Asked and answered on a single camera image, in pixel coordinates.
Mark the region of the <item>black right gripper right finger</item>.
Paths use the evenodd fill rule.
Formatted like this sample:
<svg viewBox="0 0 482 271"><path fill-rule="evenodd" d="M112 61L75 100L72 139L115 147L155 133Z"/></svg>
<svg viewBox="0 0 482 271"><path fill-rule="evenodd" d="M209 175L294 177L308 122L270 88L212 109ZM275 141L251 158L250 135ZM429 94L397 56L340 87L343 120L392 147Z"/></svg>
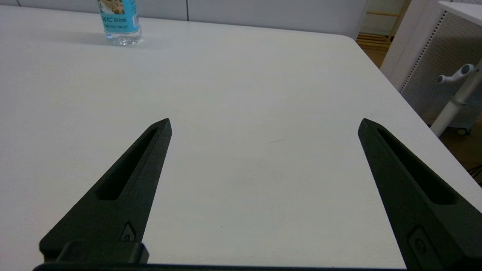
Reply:
<svg viewBox="0 0 482 271"><path fill-rule="evenodd" d="M382 125L358 137L407 269L480 271L481 212Z"/></svg>

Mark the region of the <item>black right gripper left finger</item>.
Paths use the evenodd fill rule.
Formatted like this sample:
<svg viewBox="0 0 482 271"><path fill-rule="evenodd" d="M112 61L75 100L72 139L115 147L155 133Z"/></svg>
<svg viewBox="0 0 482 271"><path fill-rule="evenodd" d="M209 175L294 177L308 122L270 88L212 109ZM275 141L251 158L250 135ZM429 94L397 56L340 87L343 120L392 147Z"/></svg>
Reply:
<svg viewBox="0 0 482 271"><path fill-rule="evenodd" d="M147 263L142 239L171 135L166 118L131 144L41 239L45 263Z"/></svg>

